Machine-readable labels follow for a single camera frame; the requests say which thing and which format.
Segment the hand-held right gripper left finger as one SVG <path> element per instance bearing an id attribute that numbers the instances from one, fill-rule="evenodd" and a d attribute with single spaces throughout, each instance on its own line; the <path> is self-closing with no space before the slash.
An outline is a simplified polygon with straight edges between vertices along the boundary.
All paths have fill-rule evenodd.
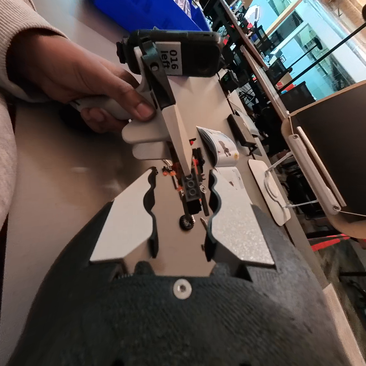
<path id="1" fill-rule="evenodd" d="M 156 167 L 150 167 L 115 197 L 90 262 L 125 261 L 135 250 L 152 256 L 148 245 L 156 233 L 152 214 L 156 176 Z"/>

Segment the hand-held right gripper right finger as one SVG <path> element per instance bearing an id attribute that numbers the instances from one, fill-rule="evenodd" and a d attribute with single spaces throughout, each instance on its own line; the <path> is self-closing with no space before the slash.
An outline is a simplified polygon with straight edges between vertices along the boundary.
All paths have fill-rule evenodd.
<path id="1" fill-rule="evenodd" d="M 236 188 L 227 176 L 212 169 L 209 191 L 212 215 L 206 226 L 206 260 L 226 263 L 230 268 L 274 268 L 273 256 L 245 188 Z"/>

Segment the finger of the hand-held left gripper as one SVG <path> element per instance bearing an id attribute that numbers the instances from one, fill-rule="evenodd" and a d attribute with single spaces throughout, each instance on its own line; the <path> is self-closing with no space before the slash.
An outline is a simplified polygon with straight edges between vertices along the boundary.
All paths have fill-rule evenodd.
<path id="1" fill-rule="evenodd" d="M 174 104 L 164 108 L 162 116 L 171 139 L 172 161 L 180 165 L 184 176 L 189 176 L 193 152 L 178 106 Z"/>

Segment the black lego motorcycle frame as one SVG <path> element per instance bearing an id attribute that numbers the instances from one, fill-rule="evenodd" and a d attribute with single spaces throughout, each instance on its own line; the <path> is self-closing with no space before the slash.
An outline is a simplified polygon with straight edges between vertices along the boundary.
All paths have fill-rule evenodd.
<path id="1" fill-rule="evenodd" d="M 193 149 L 191 172 L 188 176 L 181 176 L 181 187 L 183 189 L 182 204 L 186 218 L 189 218 L 200 211 L 206 217 L 209 216 L 209 208 L 205 194 L 207 188 L 204 185 L 204 164 L 205 160 L 201 148 Z"/>

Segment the lego instruction booklet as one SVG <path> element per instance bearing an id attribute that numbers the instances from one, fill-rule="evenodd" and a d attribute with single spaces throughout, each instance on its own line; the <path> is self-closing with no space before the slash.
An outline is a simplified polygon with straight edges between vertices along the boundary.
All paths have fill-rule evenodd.
<path id="1" fill-rule="evenodd" d="M 244 183 L 236 167 L 240 154 L 236 144 L 224 133 L 196 126 L 207 150 L 213 168 L 236 190 L 244 189 Z"/>

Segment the person's left hand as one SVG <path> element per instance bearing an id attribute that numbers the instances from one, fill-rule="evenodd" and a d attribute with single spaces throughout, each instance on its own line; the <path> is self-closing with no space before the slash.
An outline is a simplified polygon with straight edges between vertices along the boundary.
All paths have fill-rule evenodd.
<path id="1" fill-rule="evenodd" d="M 32 97 L 44 94 L 67 104 L 103 95 L 139 121 L 155 115 L 136 92 L 139 83 L 133 75 L 62 36 L 21 33 L 12 40 L 6 62 L 10 80 Z"/>

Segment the black battery charger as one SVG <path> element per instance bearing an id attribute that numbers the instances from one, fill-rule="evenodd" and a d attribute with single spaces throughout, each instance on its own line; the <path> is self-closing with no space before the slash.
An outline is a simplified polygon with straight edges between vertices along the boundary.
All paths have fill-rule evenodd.
<path id="1" fill-rule="evenodd" d="M 239 88 L 239 81 L 236 74 L 232 70 L 227 70 L 226 73 L 220 78 L 219 83 L 226 93 L 231 93 Z"/>

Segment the clear plastic bags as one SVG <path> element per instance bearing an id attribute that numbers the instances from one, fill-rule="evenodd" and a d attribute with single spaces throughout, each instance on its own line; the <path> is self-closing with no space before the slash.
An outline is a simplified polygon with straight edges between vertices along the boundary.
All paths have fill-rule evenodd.
<path id="1" fill-rule="evenodd" d="M 184 11 L 187 15 L 191 13 L 191 9 L 194 7 L 192 5 L 192 0 L 174 0 L 174 2 Z"/>

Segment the black power box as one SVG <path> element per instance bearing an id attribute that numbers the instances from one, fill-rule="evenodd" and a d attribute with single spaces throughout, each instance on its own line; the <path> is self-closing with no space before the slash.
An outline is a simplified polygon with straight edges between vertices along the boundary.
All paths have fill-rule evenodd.
<path id="1" fill-rule="evenodd" d="M 231 132 L 235 140 L 245 148 L 249 149 L 249 156 L 253 156 L 254 151 L 258 148 L 257 143 L 250 133 L 249 129 L 246 127 L 244 120 L 235 114 L 230 114 L 227 117 L 227 122 L 231 129 Z"/>

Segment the blue plastic bin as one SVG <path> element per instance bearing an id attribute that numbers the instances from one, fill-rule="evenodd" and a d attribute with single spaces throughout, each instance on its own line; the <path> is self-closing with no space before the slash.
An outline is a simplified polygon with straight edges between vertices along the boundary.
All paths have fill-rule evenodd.
<path id="1" fill-rule="evenodd" d="M 139 29 L 211 31 L 202 9 L 186 14 L 173 0 L 93 0 L 94 6 L 130 33 Z"/>

